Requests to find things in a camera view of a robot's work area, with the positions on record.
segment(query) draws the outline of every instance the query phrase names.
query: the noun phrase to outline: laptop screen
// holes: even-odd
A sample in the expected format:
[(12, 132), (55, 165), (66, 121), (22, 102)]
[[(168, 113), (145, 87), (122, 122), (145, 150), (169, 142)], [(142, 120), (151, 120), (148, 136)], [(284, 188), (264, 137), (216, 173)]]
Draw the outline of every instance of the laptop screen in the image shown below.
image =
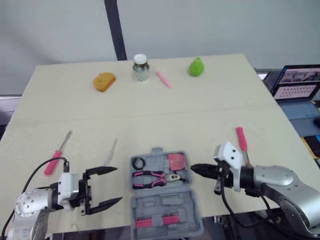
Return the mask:
[(273, 92), (275, 100), (308, 100), (317, 93), (320, 86), (320, 66), (297, 67), (299, 66), (284, 67)]

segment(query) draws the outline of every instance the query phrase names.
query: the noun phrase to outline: table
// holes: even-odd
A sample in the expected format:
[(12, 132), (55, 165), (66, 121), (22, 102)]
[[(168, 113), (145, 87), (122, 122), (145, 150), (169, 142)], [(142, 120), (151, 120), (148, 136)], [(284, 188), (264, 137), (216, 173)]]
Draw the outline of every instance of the table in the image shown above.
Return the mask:
[[(255, 165), (282, 165), (320, 191), (319, 169), (298, 134), (242, 54), (203, 56), (204, 73), (187, 74), (193, 57), (150, 59), (150, 82), (131, 79), (132, 61), (90, 62), (37, 66), (0, 143), (0, 225), (9, 216), (31, 172), (49, 159), (69, 130), (65, 148), (72, 173), (101, 166), (117, 138), (110, 165), (118, 170), (93, 176), (93, 206), (107, 199), (123, 199), (110, 209), (80, 216), (80, 209), (57, 211), (49, 217), (48, 233), (103, 229), (130, 225), (130, 157), (152, 147), (187, 153), (190, 165), (214, 163), (217, 145), (238, 146), (235, 127), (243, 126), (248, 154)], [(161, 71), (172, 84), (156, 77)], [(113, 72), (116, 82), (104, 93), (92, 85), (102, 72)], [(57, 182), (54, 176), (35, 176), (30, 188)], [(202, 217), (224, 215), (216, 181), (192, 173)], [(226, 189), (234, 212), (264, 209), (261, 199), (244, 191)]]

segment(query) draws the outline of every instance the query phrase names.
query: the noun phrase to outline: pink pliers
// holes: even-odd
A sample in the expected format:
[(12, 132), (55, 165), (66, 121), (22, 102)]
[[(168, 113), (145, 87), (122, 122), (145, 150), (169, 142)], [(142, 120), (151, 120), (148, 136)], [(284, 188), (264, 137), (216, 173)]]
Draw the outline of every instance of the pink pliers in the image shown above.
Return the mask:
[(133, 189), (152, 189), (157, 186), (164, 186), (167, 184), (167, 182), (173, 182), (180, 180), (180, 176), (177, 174), (164, 174), (163, 171), (137, 171), (132, 173), (132, 177), (138, 177), (138, 176), (154, 176), (157, 178), (160, 178), (157, 181), (148, 183), (148, 184), (133, 184), (132, 188)]

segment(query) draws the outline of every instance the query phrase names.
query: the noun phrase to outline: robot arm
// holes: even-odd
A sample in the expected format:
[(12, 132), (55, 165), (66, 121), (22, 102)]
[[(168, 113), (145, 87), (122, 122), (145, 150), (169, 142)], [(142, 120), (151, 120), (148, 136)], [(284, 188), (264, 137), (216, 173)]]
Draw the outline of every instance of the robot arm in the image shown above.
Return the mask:
[(252, 197), (266, 196), (283, 210), (298, 234), (318, 238), (320, 234), (320, 192), (301, 182), (290, 169), (282, 166), (242, 166), (242, 154), (230, 143), (216, 148), (217, 165), (195, 164), (191, 169), (203, 177), (217, 179), (214, 192), (221, 187), (241, 188)]
[(49, 214), (54, 211), (71, 211), (80, 207), (83, 216), (110, 208), (122, 197), (100, 202), (98, 206), (91, 208), (92, 194), (88, 180), (91, 175), (107, 174), (116, 169), (109, 166), (87, 169), (79, 181), (77, 175), (64, 172), (59, 182), (51, 184), (49, 188), (35, 188), (24, 192), (15, 203), (14, 220), (8, 232), (8, 240), (44, 240)]

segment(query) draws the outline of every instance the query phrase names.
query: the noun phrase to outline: laptop keyboard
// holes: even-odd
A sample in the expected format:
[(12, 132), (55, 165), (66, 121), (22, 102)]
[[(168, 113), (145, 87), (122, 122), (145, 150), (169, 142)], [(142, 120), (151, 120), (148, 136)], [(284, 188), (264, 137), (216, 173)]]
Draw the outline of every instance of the laptop keyboard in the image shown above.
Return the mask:
[(318, 109), (311, 102), (281, 104), (288, 119), (304, 119), (319, 116)]

